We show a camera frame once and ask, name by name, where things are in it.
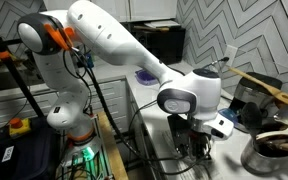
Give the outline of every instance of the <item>drawer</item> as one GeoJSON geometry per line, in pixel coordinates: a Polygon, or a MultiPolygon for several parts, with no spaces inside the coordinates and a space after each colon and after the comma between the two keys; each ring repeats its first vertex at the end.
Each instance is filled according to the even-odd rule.
{"type": "MultiPolygon", "coordinates": [[[[128,119],[126,116],[114,118],[114,122],[117,126],[117,128],[121,131],[121,133],[128,131],[128,119]]],[[[113,129],[112,125],[110,125],[112,128],[112,133],[116,135],[115,130],[113,129]]]]}
{"type": "MultiPolygon", "coordinates": [[[[113,118],[126,116],[126,100],[124,97],[106,100],[107,107],[113,118]]],[[[104,111],[101,102],[92,103],[93,112],[104,111]]]]}
{"type": "MultiPolygon", "coordinates": [[[[113,81],[108,83],[101,83],[100,88],[104,99],[113,99],[125,96],[125,82],[124,81],[113,81]]],[[[90,86],[92,91],[92,102],[99,102],[99,98],[94,86],[90,86]]]]}
{"type": "MultiPolygon", "coordinates": [[[[40,106],[41,110],[45,115],[51,110],[52,105],[57,100],[56,93],[44,94],[39,96],[34,96],[37,104],[40,106]]],[[[0,127],[3,126],[7,121],[10,120],[26,102],[26,98],[14,99],[9,101],[0,102],[0,127]]],[[[25,108],[17,115],[17,117],[35,117],[35,111],[27,102],[25,108]]]]}

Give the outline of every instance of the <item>black pole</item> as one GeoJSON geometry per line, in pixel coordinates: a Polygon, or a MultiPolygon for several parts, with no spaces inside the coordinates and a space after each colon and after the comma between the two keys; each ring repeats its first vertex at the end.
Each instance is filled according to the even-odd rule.
{"type": "MultiPolygon", "coordinates": [[[[3,39],[0,37],[0,52],[4,52],[4,51],[9,51],[9,49],[7,47],[7,43],[5,43],[5,41],[3,41],[3,39]]],[[[32,96],[30,90],[27,88],[25,82],[23,81],[21,75],[18,73],[18,71],[17,71],[17,69],[14,66],[12,61],[13,60],[11,59],[11,57],[2,59],[2,62],[5,64],[5,66],[7,67],[7,69],[11,73],[11,75],[13,76],[14,80],[16,81],[17,85],[22,90],[23,94],[27,98],[27,101],[31,104],[36,115],[38,117],[43,117],[44,114],[43,114],[42,110],[40,109],[40,107],[36,103],[34,97],[32,96]]]]}

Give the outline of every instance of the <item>white countertop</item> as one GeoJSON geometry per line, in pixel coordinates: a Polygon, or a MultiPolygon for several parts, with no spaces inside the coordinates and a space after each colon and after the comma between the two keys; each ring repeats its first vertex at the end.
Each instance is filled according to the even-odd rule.
{"type": "MultiPolygon", "coordinates": [[[[102,61],[96,61],[93,69],[96,78],[99,82],[113,81],[119,79],[127,80],[130,89],[134,95],[137,106],[142,107],[143,105],[153,101],[157,97],[159,85],[143,86],[139,84],[135,78],[135,71],[139,70],[136,66],[112,66],[102,61]]],[[[179,69],[184,73],[188,73],[192,70],[192,67],[187,65],[185,62],[171,65],[171,67],[179,69]]],[[[36,94],[41,91],[47,91],[48,87],[45,84],[36,85],[31,87],[32,94],[36,94]]],[[[1,97],[17,97],[23,96],[20,93],[19,88],[12,90],[0,91],[1,97]]],[[[221,99],[218,109],[228,107],[229,103],[224,99],[221,99]]],[[[148,130],[149,137],[153,143],[156,154],[159,158],[169,157],[172,155],[169,146],[164,140],[162,133],[169,131],[169,125],[167,122],[167,116],[169,114],[163,112],[157,105],[149,107],[140,111],[146,128],[148,130]]],[[[240,163],[240,155],[243,151],[246,143],[250,139],[250,136],[234,129],[233,135],[230,139],[223,142],[215,142],[211,156],[215,161],[222,179],[224,180],[253,180],[253,179],[282,179],[288,180],[288,169],[284,171],[278,171],[266,177],[258,177],[248,173],[240,163]]],[[[177,171],[177,162],[175,161],[164,161],[162,166],[167,172],[177,171]]],[[[180,176],[168,176],[169,179],[181,179],[180,176]]]]}
{"type": "MultiPolygon", "coordinates": [[[[182,70],[184,73],[188,73],[192,70],[192,67],[186,63],[180,63],[171,65],[172,68],[182,70]]],[[[134,73],[126,75],[127,81],[129,83],[130,89],[133,92],[136,103],[138,107],[153,101],[157,97],[159,85],[153,86],[143,86],[139,84],[134,77],[134,73]]],[[[221,99],[218,109],[227,108],[230,104],[221,99]]],[[[159,158],[170,157],[172,155],[170,147],[166,143],[162,136],[164,131],[170,131],[167,122],[167,116],[169,114],[162,111],[158,105],[154,105],[147,109],[140,111],[143,120],[145,122],[148,134],[153,143],[155,152],[159,158]]],[[[288,169],[281,170],[270,176],[260,177],[254,176],[247,172],[240,162],[241,153],[247,144],[250,136],[239,130],[234,129],[232,137],[226,141],[215,142],[212,150],[211,156],[215,161],[217,170],[219,171],[222,179],[224,180],[255,180],[255,179],[282,179],[288,180],[288,169]]],[[[177,163],[174,161],[163,161],[162,166],[167,172],[177,171],[177,163]]],[[[180,176],[168,176],[168,179],[181,179],[180,176]]]]}

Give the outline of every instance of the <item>green light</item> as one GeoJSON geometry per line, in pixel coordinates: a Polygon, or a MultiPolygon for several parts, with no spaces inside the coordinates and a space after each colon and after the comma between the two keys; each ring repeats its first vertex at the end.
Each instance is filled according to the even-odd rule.
{"type": "Polygon", "coordinates": [[[83,155],[85,161],[90,161],[94,158],[94,152],[90,147],[87,147],[86,149],[83,150],[83,155]]]}

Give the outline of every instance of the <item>black cable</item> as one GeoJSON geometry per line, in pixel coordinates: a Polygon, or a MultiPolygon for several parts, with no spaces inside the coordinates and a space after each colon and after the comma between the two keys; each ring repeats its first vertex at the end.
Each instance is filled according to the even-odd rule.
{"type": "Polygon", "coordinates": [[[87,108],[91,106],[91,102],[92,102],[92,91],[91,91],[89,85],[87,84],[87,82],[85,81],[85,79],[83,78],[83,77],[85,76],[85,74],[86,74],[86,70],[84,71],[84,74],[83,74],[82,76],[81,76],[80,74],[78,74],[78,73],[76,73],[77,76],[75,76],[75,75],[68,69],[68,67],[67,67],[66,59],[65,59],[65,52],[66,52],[66,51],[63,50],[63,63],[64,63],[64,67],[65,67],[66,71],[67,71],[71,76],[73,76],[74,78],[76,78],[76,79],[81,79],[81,80],[83,81],[83,83],[85,84],[85,86],[87,87],[87,89],[89,90],[89,92],[90,92],[90,101],[89,101],[89,103],[88,103],[88,106],[86,106],[86,104],[87,104],[87,101],[86,101],[85,106],[84,106],[84,109],[83,109],[83,112],[86,112],[87,108]]]}
{"type": "Polygon", "coordinates": [[[180,70],[178,70],[178,69],[171,68],[171,67],[169,67],[169,66],[167,66],[167,67],[170,68],[170,69],[172,69],[173,71],[176,71],[176,72],[182,74],[183,76],[185,76],[185,74],[184,74],[182,71],[180,71],[180,70]]]}
{"type": "Polygon", "coordinates": [[[88,106],[86,106],[86,104],[87,104],[87,101],[86,101],[85,106],[84,106],[84,110],[83,110],[83,112],[85,113],[86,110],[87,110],[87,108],[91,106],[92,96],[93,96],[93,95],[92,95],[91,88],[90,88],[89,85],[87,84],[86,80],[85,80],[81,75],[79,75],[79,74],[77,74],[77,76],[83,81],[83,83],[85,84],[85,86],[87,87],[87,89],[88,89],[89,92],[90,92],[90,100],[89,100],[88,106]]]}
{"type": "Polygon", "coordinates": [[[187,168],[185,168],[185,169],[183,169],[183,170],[181,170],[181,171],[177,171],[177,172],[165,172],[165,171],[161,171],[161,170],[159,170],[158,168],[156,168],[155,166],[153,166],[150,162],[149,162],[149,166],[150,166],[153,170],[159,172],[160,174],[164,174],[164,175],[168,175],[168,176],[179,175],[179,174],[185,173],[186,171],[192,169],[195,165],[197,165],[197,164],[200,163],[202,160],[204,160],[204,158],[206,158],[207,156],[209,156],[210,152],[211,152],[211,147],[210,147],[210,145],[209,145],[209,146],[208,146],[208,151],[207,151],[207,153],[206,153],[203,157],[201,157],[200,159],[196,160],[194,163],[192,163],[191,165],[189,165],[187,168]]]}
{"type": "MultiPolygon", "coordinates": [[[[152,105],[154,105],[154,104],[156,104],[156,100],[154,100],[154,101],[152,101],[152,102],[150,102],[150,103],[147,103],[146,105],[142,106],[141,108],[139,108],[138,110],[135,111],[135,113],[133,114],[133,117],[132,117],[132,119],[131,119],[131,122],[130,122],[130,124],[129,124],[129,126],[128,126],[128,132],[131,131],[132,123],[133,123],[133,121],[134,121],[137,113],[139,113],[142,109],[148,108],[148,107],[150,107],[150,106],[152,106],[152,105]]],[[[130,161],[131,157],[132,157],[132,153],[131,153],[131,151],[129,151],[126,169],[128,169],[129,161],[130,161]]]]}
{"type": "Polygon", "coordinates": [[[131,122],[130,122],[130,124],[129,124],[129,126],[128,126],[128,132],[130,132],[130,130],[131,130],[133,121],[134,121],[135,116],[137,115],[137,113],[139,113],[142,109],[146,109],[146,108],[148,108],[148,107],[150,107],[150,106],[153,106],[154,104],[156,104],[156,100],[154,100],[154,101],[152,101],[152,102],[150,102],[150,103],[147,103],[146,105],[142,106],[141,108],[139,108],[138,110],[135,111],[135,113],[134,113],[133,116],[132,116],[132,120],[131,120],[131,122]]]}
{"type": "MultiPolygon", "coordinates": [[[[82,62],[82,60],[80,59],[80,57],[79,57],[79,55],[77,54],[77,52],[75,52],[75,51],[73,50],[73,54],[75,54],[75,56],[77,57],[77,59],[82,62]]],[[[102,91],[101,91],[101,89],[100,89],[100,87],[99,87],[99,84],[98,84],[98,82],[97,82],[97,80],[96,80],[96,78],[95,78],[94,72],[92,71],[92,69],[88,69],[84,63],[82,63],[82,64],[83,64],[84,68],[87,70],[86,73],[90,76],[90,78],[91,78],[92,81],[93,81],[93,85],[94,85],[94,87],[95,87],[95,89],[96,89],[96,92],[97,92],[97,94],[98,94],[98,97],[99,97],[99,99],[100,99],[100,101],[101,101],[101,104],[102,104],[102,106],[103,106],[103,108],[104,108],[104,112],[105,112],[105,114],[106,114],[106,116],[107,116],[107,119],[109,120],[110,124],[112,125],[113,129],[115,130],[115,133],[117,134],[117,136],[120,137],[120,139],[121,139],[121,141],[123,142],[123,144],[124,144],[128,149],[130,149],[130,150],[132,151],[132,153],[134,153],[137,157],[139,157],[139,158],[140,158],[141,160],[143,160],[143,161],[171,161],[171,160],[180,160],[180,159],[185,158],[185,157],[182,156],[182,157],[167,157],[167,158],[159,158],[159,159],[149,159],[149,158],[145,158],[145,157],[141,156],[132,146],[130,146],[130,145],[128,144],[128,142],[126,142],[126,140],[125,140],[125,138],[124,138],[124,135],[120,132],[120,130],[118,129],[117,125],[115,124],[115,122],[114,122],[114,120],[113,120],[113,117],[112,117],[112,115],[111,115],[111,113],[110,113],[110,111],[109,111],[109,109],[108,109],[108,107],[107,107],[107,104],[106,104],[106,102],[105,102],[103,93],[102,93],[102,91]]]]}
{"type": "Polygon", "coordinates": [[[100,153],[97,153],[96,155],[96,165],[97,165],[97,172],[96,172],[96,177],[100,175],[100,153]]]}
{"type": "Polygon", "coordinates": [[[72,173],[71,173],[71,175],[70,175],[70,177],[69,177],[69,180],[73,180],[73,179],[74,179],[75,173],[76,173],[76,171],[77,171],[77,167],[76,167],[76,164],[75,164],[76,158],[78,158],[77,155],[76,155],[76,154],[75,154],[75,155],[73,154],[73,156],[72,156],[72,163],[71,163],[72,173]]]}
{"type": "Polygon", "coordinates": [[[228,58],[228,57],[224,57],[224,58],[222,58],[222,59],[220,59],[220,60],[217,60],[217,61],[211,62],[211,63],[209,63],[209,64],[203,66],[202,69],[205,69],[205,68],[207,68],[207,67],[209,67],[209,66],[213,66],[215,63],[218,63],[218,62],[221,62],[221,61],[223,61],[223,62],[227,62],[229,59],[230,59],[230,58],[228,58]]]}
{"type": "Polygon", "coordinates": [[[221,95],[221,98],[223,98],[223,99],[225,99],[225,100],[228,100],[228,101],[232,102],[232,99],[230,99],[230,98],[228,98],[228,97],[225,97],[225,96],[222,96],[222,95],[221,95]]]}
{"type": "Polygon", "coordinates": [[[24,108],[26,107],[26,105],[27,105],[27,102],[28,102],[28,100],[27,100],[27,98],[26,98],[26,101],[25,101],[23,107],[22,107],[19,111],[17,111],[17,113],[14,114],[14,116],[13,116],[10,120],[8,120],[7,123],[4,124],[3,127],[7,126],[13,118],[15,118],[21,111],[23,111],[23,109],[24,109],[24,108]]]}
{"type": "Polygon", "coordinates": [[[66,52],[66,51],[63,50],[63,63],[64,63],[64,67],[65,67],[66,71],[67,71],[71,76],[73,76],[73,77],[75,77],[76,79],[78,79],[78,77],[75,76],[75,75],[68,69],[68,67],[67,67],[67,65],[66,65],[65,52],[66,52]]]}

